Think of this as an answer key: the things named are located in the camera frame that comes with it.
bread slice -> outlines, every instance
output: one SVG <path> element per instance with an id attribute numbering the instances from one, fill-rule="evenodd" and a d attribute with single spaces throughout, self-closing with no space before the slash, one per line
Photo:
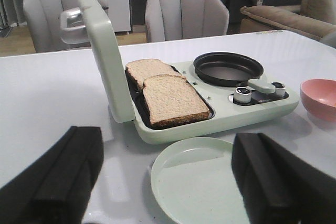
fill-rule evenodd
<path id="1" fill-rule="evenodd" d="M 183 76 L 161 74 L 146 78 L 143 95 L 154 127 L 208 119 L 210 110 Z"/>
<path id="2" fill-rule="evenodd" d="M 132 61 L 126 64 L 126 72 L 136 84 L 138 90 L 143 89 L 143 81 L 158 74 L 171 74 L 174 76 L 182 76 L 180 73 L 158 59 L 142 59 Z"/>

open lid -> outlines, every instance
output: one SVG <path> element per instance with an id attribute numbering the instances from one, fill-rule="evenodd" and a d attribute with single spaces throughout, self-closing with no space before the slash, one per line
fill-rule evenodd
<path id="1" fill-rule="evenodd" d="M 118 123 L 132 121 L 134 108 L 111 21 L 97 0 L 79 0 L 79 8 L 113 118 Z"/>

green plate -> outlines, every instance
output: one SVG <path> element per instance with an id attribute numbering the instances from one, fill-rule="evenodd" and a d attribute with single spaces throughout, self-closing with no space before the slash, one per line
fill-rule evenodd
<path id="1" fill-rule="evenodd" d="M 231 169 L 232 144 L 194 137 L 167 147 L 151 172 L 154 197 L 176 223 L 249 223 Z"/>

black pan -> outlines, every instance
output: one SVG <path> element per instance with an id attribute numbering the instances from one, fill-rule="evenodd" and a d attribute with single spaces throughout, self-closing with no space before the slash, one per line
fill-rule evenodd
<path id="1" fill-rule="evenodd" d="M 224 87 L 247 86 L 249 79 L 259 79 L 262 65 L 244 55 L 231 52 L 210 52 L 194 60 L 196 74 L 201 80 Z"/>

sofa cushion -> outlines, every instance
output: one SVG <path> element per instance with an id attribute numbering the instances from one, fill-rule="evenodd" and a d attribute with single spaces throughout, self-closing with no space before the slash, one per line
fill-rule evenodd
<path id="1" fill-rule="evenodd" d="M 302 0 L 300 14 L 336 25 L 336 0 Z"/>
<path id="2" fill-rule="evenodd" d="M 336 31 L 335 25 L 304 17 L 279 7 L 266 5 L 244 6 L 240 11 L 249 18 L 273 29 L 293 31 L 315 40 L 320 40 L 327 34 Z"/>

